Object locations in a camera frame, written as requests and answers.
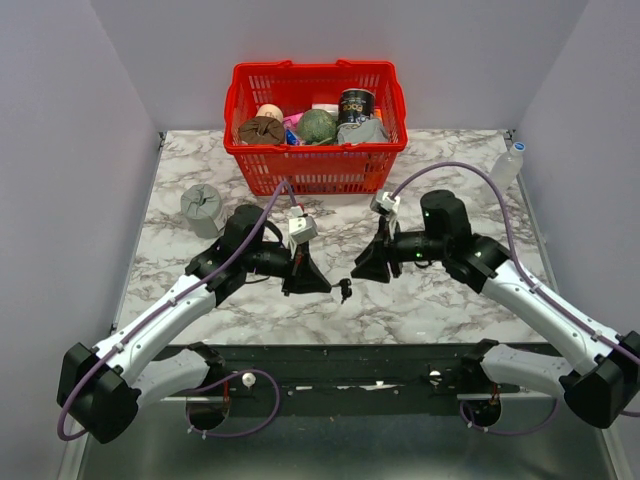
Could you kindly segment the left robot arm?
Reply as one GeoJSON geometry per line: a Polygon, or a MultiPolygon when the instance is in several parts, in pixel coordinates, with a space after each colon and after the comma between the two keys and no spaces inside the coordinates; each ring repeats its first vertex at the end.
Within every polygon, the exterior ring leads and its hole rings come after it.
{"type": "Polygon", "coordinates": [[[253,389],[257,378],[272,375],[255,368],[231,371],[224,359],[203,344],[185,347],[165,360],[157,356],[195,320],[219,307],[242,288],[250,274],[279,278],[284,295],[328,293],[331,283],[310,254],[318,234],[314,219],[299,205],[291,208],[288,233],[264,240],[269,210],[241,205],[228,218],[223,234],[196,255],[176,283],[141,317],[93,347],[81,343],[63,358],[57,403],[57,433],[72,417],[102,444],[122,434],[138,411],[180,392],[209,395],[239,379],[253,389]]]}

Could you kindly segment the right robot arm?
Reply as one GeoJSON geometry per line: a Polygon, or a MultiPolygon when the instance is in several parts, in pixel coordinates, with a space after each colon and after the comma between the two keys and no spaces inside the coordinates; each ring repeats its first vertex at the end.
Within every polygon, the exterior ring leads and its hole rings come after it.
{"type": "Polygon", "coordinates": [[[517,385],[563,400],[593,427],[610,427],[639,392],[638,333],[622,335],[547,289],[503,245],[473,232],[464,203],[452,192],[422,196],[421,231],[401,230],[399,205],[384,191],[372,200],[378,230],[356,258],[352,277],[388,283],[405,263],[441,263],[453,280],[517,315],[560,355],[553,359],[490,342],[460,367],[467,389],[517,385]]]}

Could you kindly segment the black head key bunch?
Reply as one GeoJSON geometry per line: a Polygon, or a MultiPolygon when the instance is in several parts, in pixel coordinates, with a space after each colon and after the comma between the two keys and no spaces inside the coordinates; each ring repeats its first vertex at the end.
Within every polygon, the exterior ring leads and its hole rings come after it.
{"type": "Polygon", "coordinates": [[[344,304],[353,295],[352,281],[350,278],[342,278],[338,283],[334,284],[333,287],[340,290],[340,302],[342,304],[344,304]]]}

